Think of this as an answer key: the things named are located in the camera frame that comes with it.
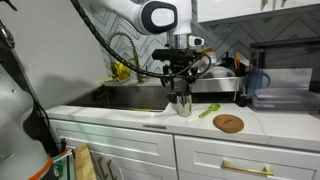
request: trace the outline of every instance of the backsplash tile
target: backsplash tile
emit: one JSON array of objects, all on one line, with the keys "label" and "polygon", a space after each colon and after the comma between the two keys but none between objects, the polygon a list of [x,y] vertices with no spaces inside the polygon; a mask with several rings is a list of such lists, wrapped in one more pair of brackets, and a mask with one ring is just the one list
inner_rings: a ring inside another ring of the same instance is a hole
[{"label": "backsplash tile", "polygon": [[[127,32],[137,47],[141,68],[162,72],[164,64],[153,61],[151,54],[154,49],[165,48],[165,34],[141,35],[128,22],[101,7],[91,6],[91,11],[94,17],[93,23],[105,39],[115,31]],[[198,24],[196,13],[196,4],[193,1],[192,32],[204,38],[207,46],[215,49],[218,59],[224,57],[226,51],[229,51],[231,56],[237,51],[241,54],[242,60],[247,60],[250,56],[249,46],[255,42],[320,36],[320,9],[224,24]],[[132,59],[132,48],[125,37],[115,37],[111,47],[124,58]],[[111,57],[104,49],[102,52],[108,75],[111,76]],[[134,72],[131,73],[131,78],[136,79]]]}]

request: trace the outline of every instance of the white upper cabinet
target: white upper cabinet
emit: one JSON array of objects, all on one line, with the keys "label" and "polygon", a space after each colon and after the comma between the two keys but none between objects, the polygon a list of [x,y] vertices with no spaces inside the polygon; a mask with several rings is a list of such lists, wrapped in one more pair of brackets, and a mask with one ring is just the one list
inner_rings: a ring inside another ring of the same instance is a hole
[{"label": "white upper cabinet", "polygon": [[320,4],[319,0],[277,0],[276,10]]},{"label": "white upper cabinet", "polygon": [[198,22],[270,12],[274,0],[198,0]]}]

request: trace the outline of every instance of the white countertop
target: white countertop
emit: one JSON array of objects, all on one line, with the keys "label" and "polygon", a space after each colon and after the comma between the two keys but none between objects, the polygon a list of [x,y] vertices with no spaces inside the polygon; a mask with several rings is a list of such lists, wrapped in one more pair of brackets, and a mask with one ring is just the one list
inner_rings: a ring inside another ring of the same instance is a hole
[{"label": "white countertop", "polygon": [[[163,112],[138,112],[101,108],[58,106],[47,111],[51,119],[62,119],[170,134],[197,136],[212,139],[257,143],[320,152],[320,116],[299,114],[257,113],[235,104],[220,104],[217,112],[205,118],[198,118],[210,104],[193,104],[189,117],[180,117],[175,105],[169,104]],[[213,118],[219,114],[240,117],[244,129],[227,134],[213,125]]]}]

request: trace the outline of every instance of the cabinet handle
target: cabinet handle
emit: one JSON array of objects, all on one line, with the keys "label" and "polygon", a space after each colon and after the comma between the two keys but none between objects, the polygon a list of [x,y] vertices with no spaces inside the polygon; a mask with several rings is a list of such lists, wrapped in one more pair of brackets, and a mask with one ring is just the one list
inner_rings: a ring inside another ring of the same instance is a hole
[{"label": "cabinet handle", "polygon": [[267,5],[269,3],[269,0],[262,0],[263,6]]},{"label": "cabinet handle", "polygon": [[101,162],[102,162],[102,157],[100,157],[98,159],[98,165],[99,165],[100,171],[102,172],[103,179],[107,179],[108,178],[108,174],[104,173],[104,170],[102,168]]},{"label": "cabinet handle", "polygon": [[117,176],[116,176],[116,177],[113,176],[112,169],[111,169],[111,163],[112,163],[112,160],[110,159],[110,160],[107,162],[107,165],[108,165],[108,169],[109,169],[109,172],[110,172],[110,175],[111,175],[111,179],[112,179],[112,180],[117,180]]},{"label": "cabinet handle", "polygon": [[266,171],[256,171],[256,170],[251,170],[251,169],[243,169],[243,168],[231,166],[230,161],[227,161],[227,160],[223,160],[223,165],[226,169],[232,169],[232,170],[236,170],[236,171],[243,171],[243,172],[259,174],[259,175],[274,176],[273,170],[270,167],[264,167],[264,169]]}]

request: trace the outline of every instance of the kitchen appliance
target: kitchen appliance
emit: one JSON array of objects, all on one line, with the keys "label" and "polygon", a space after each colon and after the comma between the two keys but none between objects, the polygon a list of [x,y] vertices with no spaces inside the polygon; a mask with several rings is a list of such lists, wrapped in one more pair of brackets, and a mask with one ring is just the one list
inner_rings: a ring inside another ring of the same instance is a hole
[{"label": "kitchen appliance", "polygon": [[319,112],[320,38],[251,44],[247,97],[255,110]]}]

